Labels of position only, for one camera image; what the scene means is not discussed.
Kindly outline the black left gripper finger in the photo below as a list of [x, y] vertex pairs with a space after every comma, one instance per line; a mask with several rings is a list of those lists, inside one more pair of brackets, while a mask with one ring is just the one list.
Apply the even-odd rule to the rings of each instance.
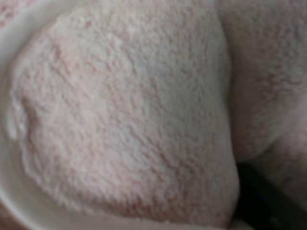
[[255, 230], [305, 230], [307, 212], [250, 164], [238, 164], [240, 197], [236, 214]]

